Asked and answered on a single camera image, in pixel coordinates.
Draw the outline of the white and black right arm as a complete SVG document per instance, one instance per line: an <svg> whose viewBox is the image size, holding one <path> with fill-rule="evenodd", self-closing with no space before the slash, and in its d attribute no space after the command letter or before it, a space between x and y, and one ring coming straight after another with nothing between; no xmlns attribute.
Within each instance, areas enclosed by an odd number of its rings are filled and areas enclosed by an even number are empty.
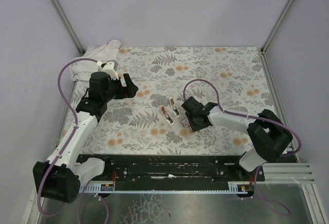
<svg viewBox="0 0 329 224"><path fill-rule="evenodd" d="M188 98L181 107L186 112L193 132L210 126L221 126L247 134L253 148L239 159L239 166L247 172L252 172L266 162L276 162L293 139L291 132L268 109L252 118L221 109L213 102L203 105L193 97Z"/></svg>

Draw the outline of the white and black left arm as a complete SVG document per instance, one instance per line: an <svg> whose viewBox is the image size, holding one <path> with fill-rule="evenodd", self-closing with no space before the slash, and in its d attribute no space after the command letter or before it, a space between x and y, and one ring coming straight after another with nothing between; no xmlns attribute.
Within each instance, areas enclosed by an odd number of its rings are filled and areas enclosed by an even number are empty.
<svg viewBox="0 0 329 224"><path fill-rule="evenodd" d="M107 111L108 102L133 98L137 91L127 73L122 79L113 79L104 71L91 74L89 87L73 112L74 121L67 134L45 162L37 162L33 167L38 198L72 203L82 185L103 174L105 161L91 157L77 163L80 151Z"/></svg>

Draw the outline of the red white staples box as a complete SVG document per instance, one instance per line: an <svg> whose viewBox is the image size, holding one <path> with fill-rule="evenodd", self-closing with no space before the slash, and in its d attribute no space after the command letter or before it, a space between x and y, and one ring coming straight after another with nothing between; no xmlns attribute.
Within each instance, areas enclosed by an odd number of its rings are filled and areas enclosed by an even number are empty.
<svg viewBox="0 0 329 224"><path fill-rule="evenodd" d="M188 119L185 119L185 120L182 120L182 121L181 121L181 125L182 125L184 128L186 128L186 127L190 126L190 122L189 122Z"/></svg>

